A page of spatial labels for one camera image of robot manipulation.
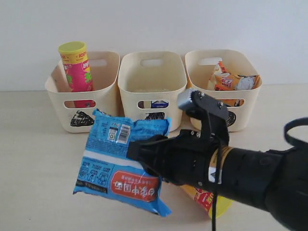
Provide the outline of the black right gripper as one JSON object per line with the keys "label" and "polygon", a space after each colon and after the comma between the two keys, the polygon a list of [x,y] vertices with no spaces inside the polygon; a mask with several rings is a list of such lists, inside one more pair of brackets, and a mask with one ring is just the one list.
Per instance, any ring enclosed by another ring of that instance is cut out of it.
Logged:
{"label": "black right gripper", "polygon": [[189,185],[210,192],[225,192],[226,184],[211,182],[208,178],[211,159],[217,160],[218,151],[226,147],[217,136],[208,141],[182,130],[173,138],[154,135],[146,140],[131,141],[126,158],[137,161],[146,172],[156,172],[165,182],[177,186]]}

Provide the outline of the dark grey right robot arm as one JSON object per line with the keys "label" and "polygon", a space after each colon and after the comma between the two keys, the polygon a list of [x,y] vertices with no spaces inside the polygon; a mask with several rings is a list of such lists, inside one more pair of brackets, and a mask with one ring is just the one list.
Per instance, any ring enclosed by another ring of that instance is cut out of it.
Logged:
{"label": "dark grey right robot arm", "polygon": [[132,141],[127,157],[151,175],[269,212],[292,231],[308,228],[308,153],[251,151],[219,137],[183,129],[173,138]]}

